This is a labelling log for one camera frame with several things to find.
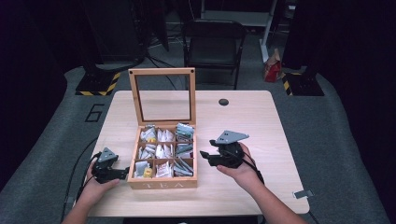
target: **dark background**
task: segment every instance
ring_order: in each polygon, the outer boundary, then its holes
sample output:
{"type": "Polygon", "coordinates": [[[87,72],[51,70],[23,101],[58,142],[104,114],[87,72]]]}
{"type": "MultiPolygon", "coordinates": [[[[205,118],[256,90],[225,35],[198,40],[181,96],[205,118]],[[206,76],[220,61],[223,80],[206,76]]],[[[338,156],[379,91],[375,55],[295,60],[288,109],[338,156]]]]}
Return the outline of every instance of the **dark background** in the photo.
{"type": "MultiPolygon", "coordinates": [[[[191,2],[199,14],[199,2],[191,2]]],[[[342,18],[320,54],[324,62],[318,71],[337,89],[361,158],[392,222],[396,222],[391,211],[396,201],[395,5],[385,0],[300,1],[283,57],[285,67],[309,66],[330,18],[342,18]]],[[[80,1],[3,1],[0,25],[2,188],[62,101],[64,73],[81,66],[83,56],[103,61],[80,1]],[[79,37],[70,29],[76,29],[79,37]]]]}

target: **cable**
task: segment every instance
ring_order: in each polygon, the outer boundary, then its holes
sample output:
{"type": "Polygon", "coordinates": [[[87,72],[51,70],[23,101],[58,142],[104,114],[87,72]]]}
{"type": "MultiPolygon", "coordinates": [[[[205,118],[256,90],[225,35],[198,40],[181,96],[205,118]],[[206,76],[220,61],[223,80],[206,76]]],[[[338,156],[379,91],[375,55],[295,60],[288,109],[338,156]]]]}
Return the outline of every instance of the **cable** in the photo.
{"type": "Polygon", "coordinates": [[[191,15],[192,15],[192,19],[195,20],[194,13],[192,13],[192,7],[191,7],[191,1],[190,0],[189,0],[189,5],[190,5],[190,12],[191,12],[191,15]]]}
{"type": "Polygon", "coordinates": [[[102,154],[101,152],[96,153],[96,154],[93,155],[92,158],[88,161],[87,166],[85,167],[84,175],[82,176],[81,186],[84,186],[85,176],[87,175],[87,171],[88,171],[88,169],[90,168],[90,165],[91,165],[93,159],[99,158],[101,154],[102,154]]]}
{"type": "MultiPolygon", "coordinates": [[[[239,160],[240,158],[236,155],[233,154],[230,151],[224,151],[225,153],[227,153],[228,155],[231,155],[232,157],[236,158],[237,160],[239,160]]],[[[244,162],[245,164],[247,164],[248,166],[250,166],[250,168],[256,172],[257,177],[260,179],[260,181],[264,184],[264,178],[262,178],[262,173],[257,169],[256,163],[254,162],[254,160],[245,152],[243,151],[245,156],[248,156],[250,158],[250,160],[253,162],[253,164],[251,164],[250,162],[246,161],[245,159],[240,159],[242,160],[242,162],[244,162]]]]}
{"type": "Polygon", "coordinates": [[[319,224],[318,220],[314,217],[314,214],[311,213],[311,211],[308,212],[308,214],[314,219],[315,223],[319,224]]]}
{"type": "MultiPolygon", "coordinates": [[[[157,62],[159,62],[159,63],[164,63],[164,64],[168,64],[169,66],[172,66],[172,65],[170,65],[169,63],[166,63],[166,62],[163,62],[163,61],[161,61],[161,60],[159,60],[159,59],[157,59],[157,58],[153,58],[153,57],[151,57],[150,55],[149,55],[149,53],[147,53],[147,55],[146,55],[146,57],[156,66],[156,67],[160,67],[160,66],[158,66],[158,64],[156,64],[153,60],[155,60],[155,61],[157,61],[157,62]]],[[[172,85],[172,87],[175,89],[175,91],[177,91],[177,88],[176,88],[176,86],[175,86],[175,84],[173,83],[173,81],[171,80],[171,78],[169,77],[169,76],[165,76],[168,80],[169,80],[169,82],[171,83],[171,85],[172,85]]]]}
{"type": "Polygon", "coordinates": [[[93,142],[95,142],[97,139],[98,139],[98,137],[93,138],[93,139],[91,140],[91,142],[90,142],[87,146],[85,146],[84,150],[81,152],[81,154],[79,154],[78,159],[77,159],[76,163],[75,163],[74,166],[73,166],[72,174],[70,175],[69,183],[67,184],[66,194],[65,194],[65,196],[64,196],[64,208],[63,208],[63,210],[62,210],[61,222],[64,221],[64,211],[66,210],[66,205],[67,205],[67,199],[68,199],[68,197],[69,197],[70,186],[71,186],[72,179],[73,179],[73,175],[74,175],[74,172],[76,171],[76,167],[77,167],[77,164],[78,164],[78,162],[79,162],[79,159],[81,159],[82,155],[83,155],[84,152],[88,149],[88,147],[90,147],[90,145],[91,145],[93,142]]]}

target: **chair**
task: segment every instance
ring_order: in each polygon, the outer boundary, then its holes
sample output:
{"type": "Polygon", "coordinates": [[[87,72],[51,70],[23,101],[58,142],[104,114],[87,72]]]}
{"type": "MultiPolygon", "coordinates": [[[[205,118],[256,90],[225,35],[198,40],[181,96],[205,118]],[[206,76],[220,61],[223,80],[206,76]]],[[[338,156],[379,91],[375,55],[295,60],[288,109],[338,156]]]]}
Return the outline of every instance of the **chair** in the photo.
{"type": "Polygon", "coordinates": [[[194,20],[184,24],[182,35],[184,66],[229,69],[231,76],[236,70],[233,81],[236,90],[245,28],[236,21],[194,20]]]}

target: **yellow and black tape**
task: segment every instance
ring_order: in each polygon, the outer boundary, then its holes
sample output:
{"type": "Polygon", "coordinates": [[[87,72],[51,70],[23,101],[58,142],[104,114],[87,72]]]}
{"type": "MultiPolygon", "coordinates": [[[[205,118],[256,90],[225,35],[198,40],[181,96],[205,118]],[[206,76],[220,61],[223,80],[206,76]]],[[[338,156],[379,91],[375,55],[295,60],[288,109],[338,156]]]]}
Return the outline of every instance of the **yellow and black tape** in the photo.
{"type": "Polygon", "coordinates": [[[116,88],[117,81],[120,78],[120,73],[114,75],[113,79],[111,80],[110,85],[108,86],[107,90],[105,91],[76,91],[76,95],[86,95],[86,96],[93,96],[93,95],[109,95],[113,92],[114,88],[116,88]]]}
{"type": "MultiPolygon", "coordinates": [[[[291,74],[299,76],[301,73],[291,73],[291,74]]],[[[288,82],[288,79],[286,78],[286,75],[284,73],[282,73],[281,77],[282,77],[283,87],[285,88],[286,94],[293,95],[293,92],[291,91],[291,87],[288,82]]]]}

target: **wrist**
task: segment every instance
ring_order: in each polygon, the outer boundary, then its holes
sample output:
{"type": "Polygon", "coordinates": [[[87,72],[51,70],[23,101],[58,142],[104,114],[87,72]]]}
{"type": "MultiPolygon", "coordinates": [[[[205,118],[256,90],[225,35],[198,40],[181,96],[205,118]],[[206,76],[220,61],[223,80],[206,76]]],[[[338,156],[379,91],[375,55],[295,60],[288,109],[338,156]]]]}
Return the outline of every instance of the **wrist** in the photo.
{"type": "Polygon", "coordinates": [[[253,176],[252,178],[247,178],[247,179],[235,179],[235,182],[247,193],[251,194],[251,192],[254,189],[258,189],[261,186],[264,186],[264,184],[260,181],[260,179],[257,176],[253,176]]]}
{"type": "Polygon", "coordinates": [[[75,207],[78,210],[84,211],[88,214],[93,207],[93,204],[85,202],[84,200],[78,200],[75,204],[75,207]]]}

